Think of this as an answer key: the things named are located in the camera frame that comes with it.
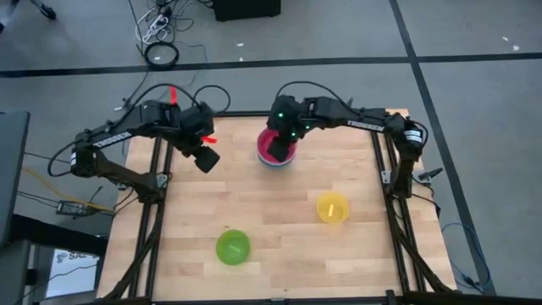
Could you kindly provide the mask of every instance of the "yellow cable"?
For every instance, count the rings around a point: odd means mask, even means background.
[[[64,200],[71,201],[71,202],[77,202],[77,203],[80,203],[80,204],[83,204],[83,205],[86,205],[86,206],[89,206],[91,208],[95,208],[95,209],[98,209],[98,210],[102,210],[102,211],[114,212],[111,208],[106,208],[106,207],[103,207],[103,206],[98,205],[98,204],[82,201],[82,200],[77,199],[75,197],[65,195],[65,194],[61,193],[60,191],[58,191],[56,188],[54,188],[51,185],[51,183],[49,183],[49,181],[47,181],[47,179],[43,178],[43,176],[38,174],[37,172],[35,172],[35,170],[26,168],[24,166],[23,166],[23,170],[26,173],[36,177],[47,189],[49,189],[49,191],[52,191],[55,195],[57,195],[58,197],[63,198]]]

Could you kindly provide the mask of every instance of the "black box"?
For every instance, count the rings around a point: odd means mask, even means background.
[[[280,0],[213,0],[218,21],[273,17],[280,14]]]

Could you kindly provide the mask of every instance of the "small red object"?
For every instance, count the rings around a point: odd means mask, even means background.
[[[212,138],[212,137],[208,137],[208,136],[202,136],[202,140],[204,142],[211,143],[211,144],[214,144],[214,143],[216,143],[218,141],[216,138]]]
[[[177,91],[172,86],[169,88],[169,92],[171,93],[171,104],[176,105],[177,104]]]

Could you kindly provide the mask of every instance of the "green cup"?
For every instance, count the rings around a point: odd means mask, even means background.
[[[222,263],[237,265],[246,261],[251,251],[248,236],[239,230],[225,231],[217,240],[217,256]]]

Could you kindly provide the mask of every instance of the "pink bowl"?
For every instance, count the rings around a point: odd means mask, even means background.
[[[279,162],[273,156],[268,153],[269,145],[271,141],[279,135],[279,132],[265,129],[260,133],[260,136],[257,138],[257,155],[265,164],[273,167],[280,167],[287,165],[294,158],[296,154],[296,144],[290,145],[288,147],[288,156],[284,162]]]

